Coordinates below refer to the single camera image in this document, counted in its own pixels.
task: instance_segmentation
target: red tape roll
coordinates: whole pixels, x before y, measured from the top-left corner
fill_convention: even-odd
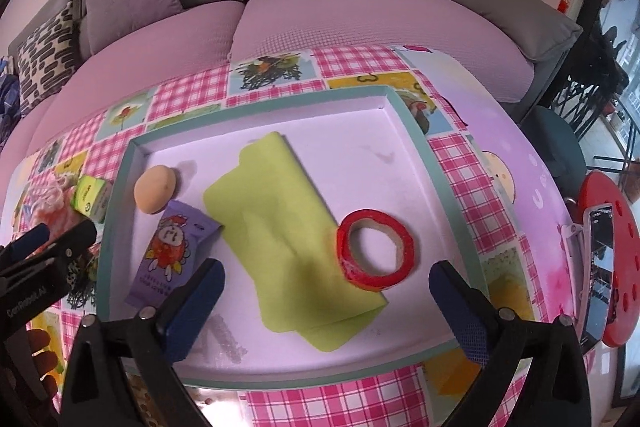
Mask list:
[[[388,275],[371,275],[358,265],[351,253],[349,238],[353,230],[360,228],[380,230],[393,240],[398,247],[398,254],[402,256],[398,270]],[[382,291],[406,279],[414,269],[414,238],[397,219],[379,210],[356,210],[345,217],[338,227],[336,245],[338,262],[344,276],[363,290]]]

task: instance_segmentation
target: phone screen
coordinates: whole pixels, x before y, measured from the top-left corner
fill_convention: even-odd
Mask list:
[[[613,284],[612,208],[592,210],[589,222],[591,227],[591,280],[585,326],[580,339],[580,346],[584,353],[602,339],[609,316]]]

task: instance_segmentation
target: gray sofa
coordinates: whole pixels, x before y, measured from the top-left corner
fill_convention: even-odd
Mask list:
[[[68,1],[49,0],[9,53]],[[423,45],[459,60],[520,122],[582,31],[539,0],[181,0],[184,12],[92,56],[86,5],[72,1],[76,73],[10,136],[0,154],[1,201],[15,166],[53,137],[139,90],[226,60],[345,44]]]

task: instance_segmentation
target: white tray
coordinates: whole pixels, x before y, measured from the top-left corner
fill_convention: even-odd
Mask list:
[[[244,146],[271,131],[287,139],[338,223],[360,208],[382,210],[404,222],[416,240],[417,267],[384,292],[388,305],[368,328],[323,353],[295,332],[265,328],[254,282],[223,239],[209,242],[206,251],[198,250],[198,259],[222,261],[225,290],[189,356],[175,365],[178,375],[199,387],[305,387],[379,374],[423,360],[434,349],[450,348],[452,333],[429,292],[431,265],[448,259],[485,293],[486,284],[436,156],[400,97],[386,86],[225,109],[134,138],[108,210],[98,270],[98,316],[116,320],[135,313],[124,299],[159,220],[135,208],[132,189],[140,174],[158,164],[187,172],[176,198],[205,210],[204,190],[237,166]],[[368,261],[392,270],[395,255],[387,238],[369,232],[362,237]],[[225,335],[236,343],[241,360],[222,349],[216,338]]]

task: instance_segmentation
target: green cloth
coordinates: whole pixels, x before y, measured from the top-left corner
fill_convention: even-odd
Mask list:
[[[297,331],[332,351],[386,305],[381,293],[345,279],[334,218],[280,134],[244,147],[238,167],[205,191],[204,204],[254,280],[271,331]]]

